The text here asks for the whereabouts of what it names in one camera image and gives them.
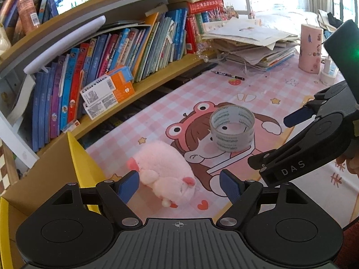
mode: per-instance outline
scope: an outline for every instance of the lotion bottle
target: lotion bottle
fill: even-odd
[[[39,27],[40,22],[37,17],[36,8],[33,0],[18,0],[17,2],[19,17],[25,34]]]

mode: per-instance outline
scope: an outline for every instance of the pen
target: pen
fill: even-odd
[[[223,75],[223,76],[226,76],[226,77],[234,78],[234,79],[239,79],[239,80],[242,80],[242,81],[245,80],[245,78],[243,78],[243,77],[239,77],[239,76],[235,76],[235,75],[231,75],[231,74],[227,74],[227,73],[222,73],[222,72],[218,72],[218,71],[211,71],[211,72],[215,73],[215,74],[218,74],[218,75]]]

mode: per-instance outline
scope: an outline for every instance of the screw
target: screw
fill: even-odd
[[[237,224],[237,220],[233,217],[224,217],[219,222],[226,227],[235,226]]]
[[[139,220],[134,217],[126,217],[122,220],[122,224],[127,227],[133,227],[137,224],[139,224]]]

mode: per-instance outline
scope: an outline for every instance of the blue gripper pad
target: blue gripper pad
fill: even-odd
[[[244,183],[240,179],[236,178],[231,172],[228,170],[222,170],[219,174],[219,184],[223,190],[223,192],[229,198],[229,201],[233,204],[235,203],[244,192]]]
[[[303,121],[306,121],[307,119],[310,119],[314,114],[315,113],[311,108],[304,106],[290,115],[287,115],[283,119],[283,123],[286,127],[293,127]]]
[[[135,194],[140,185],[140,176],[138,172],[131,171],[120,180],[120,186],[117,191],[119,198],[127,204]]]

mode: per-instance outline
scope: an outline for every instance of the stack of papers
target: stack of papers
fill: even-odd
[[[298,37],[277,29],[260,27],[232,18],[220,28],[205,33],[213,48],[227,53],[227,59],[268,71],[295,52]]]

